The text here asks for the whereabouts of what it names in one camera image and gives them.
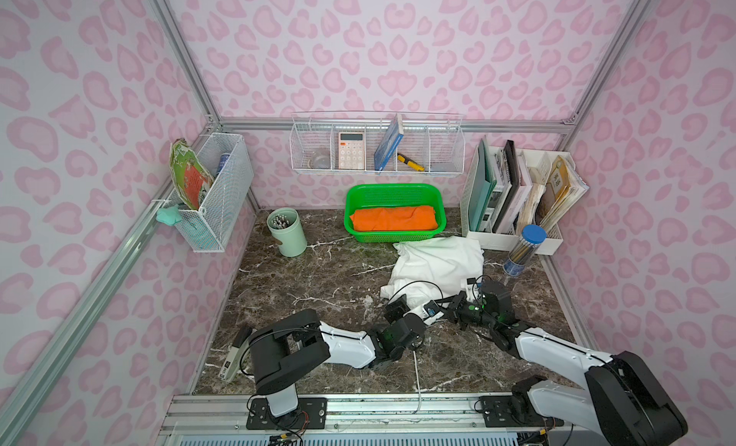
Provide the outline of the white shorts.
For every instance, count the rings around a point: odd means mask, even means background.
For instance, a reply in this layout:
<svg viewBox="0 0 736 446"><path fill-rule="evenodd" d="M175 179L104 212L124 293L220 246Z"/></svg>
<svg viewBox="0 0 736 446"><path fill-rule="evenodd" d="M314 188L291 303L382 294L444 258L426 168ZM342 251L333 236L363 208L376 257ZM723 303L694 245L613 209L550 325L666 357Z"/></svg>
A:
<svg viewBox="0 0 736 446"><path fill-rule="evenodd" d="M477 240L452 236L395 243L399 258L379 295L390 302L406 296L410 309L464 291L467 279L483 274Z"/></svg>

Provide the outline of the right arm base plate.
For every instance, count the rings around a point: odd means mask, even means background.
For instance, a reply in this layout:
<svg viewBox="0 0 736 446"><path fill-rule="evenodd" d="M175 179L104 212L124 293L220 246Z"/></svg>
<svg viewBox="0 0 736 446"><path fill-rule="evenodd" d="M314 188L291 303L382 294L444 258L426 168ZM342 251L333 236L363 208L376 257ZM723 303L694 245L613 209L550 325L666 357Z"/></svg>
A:
<svg viewBox="0 0 736 446"><path fill-rule="evenodd" d="M479 411L487 428L531 426L532 419L528 408L528 403L520 394L479 398Z"/></svg>

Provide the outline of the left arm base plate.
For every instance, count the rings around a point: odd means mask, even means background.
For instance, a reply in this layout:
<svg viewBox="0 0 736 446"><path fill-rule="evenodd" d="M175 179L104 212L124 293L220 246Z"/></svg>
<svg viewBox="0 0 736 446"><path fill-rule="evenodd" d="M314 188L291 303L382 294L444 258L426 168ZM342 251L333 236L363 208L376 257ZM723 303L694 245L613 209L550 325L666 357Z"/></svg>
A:
<svg viewBox="0 0 736 446"><path fill-rule="evenodd" d="M266 398L258 397L250 401L246 428L249 431L323 430L326 425L327 411L327 398L299 397L295 410L275 416L270 411Z"/></svg>

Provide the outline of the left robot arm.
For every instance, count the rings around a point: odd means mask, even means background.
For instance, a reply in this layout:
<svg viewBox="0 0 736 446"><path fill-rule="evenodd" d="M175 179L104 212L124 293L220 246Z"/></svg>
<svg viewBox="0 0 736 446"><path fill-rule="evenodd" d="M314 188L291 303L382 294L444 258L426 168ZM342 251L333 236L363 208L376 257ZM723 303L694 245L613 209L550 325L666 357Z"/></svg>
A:
<svg viewBox="0 0 736 446"><path fill-rule="evenodd" d="M400 296L387 305L387 315L386 327L354 332L333 327L307 309L248 336L245 352L256 394L266 398L271 416L297 413L296 383L323 364L379 369L399 361L423 342L427 327L443 313L434 301L410 310L406 296Z"/></svg>

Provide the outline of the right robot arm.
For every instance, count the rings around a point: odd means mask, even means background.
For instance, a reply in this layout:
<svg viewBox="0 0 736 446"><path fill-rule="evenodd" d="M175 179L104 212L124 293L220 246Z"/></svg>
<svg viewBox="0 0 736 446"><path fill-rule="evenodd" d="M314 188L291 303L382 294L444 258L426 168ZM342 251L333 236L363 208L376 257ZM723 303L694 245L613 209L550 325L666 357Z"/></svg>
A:
<svg viewBox="0 0 736 446"><path fill-rule="evenodd" d="M517 384L538 415L600 434L611 445L671 445L687 435L684 415L639 356L582 347L517 318L498 281L458 293L448 311L455 323L483 329L501 351L572 382L566 387L529 378Z"/></svg>

